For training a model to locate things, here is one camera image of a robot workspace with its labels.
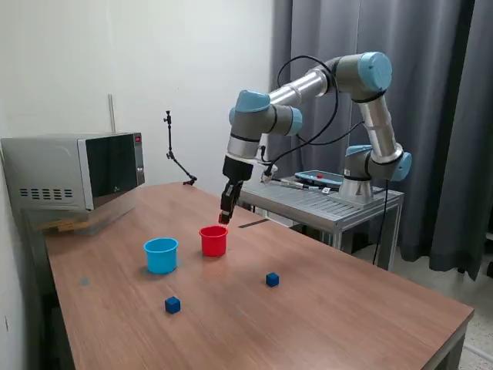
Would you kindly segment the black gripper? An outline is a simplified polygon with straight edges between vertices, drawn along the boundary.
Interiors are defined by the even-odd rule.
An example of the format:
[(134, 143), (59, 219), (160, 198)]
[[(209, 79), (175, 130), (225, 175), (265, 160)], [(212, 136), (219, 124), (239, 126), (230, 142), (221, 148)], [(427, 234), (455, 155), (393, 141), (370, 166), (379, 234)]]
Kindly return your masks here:
[(231, 183), (227, 183), (222, 192), (222, 222), (229, 223), (235, 206), (241, 194), (243, 185), (240, 181), (250, 180), (253, 172), (253, 164), (246, 163), (229, 156), (225, 156), (223, 163), (223, 175)]

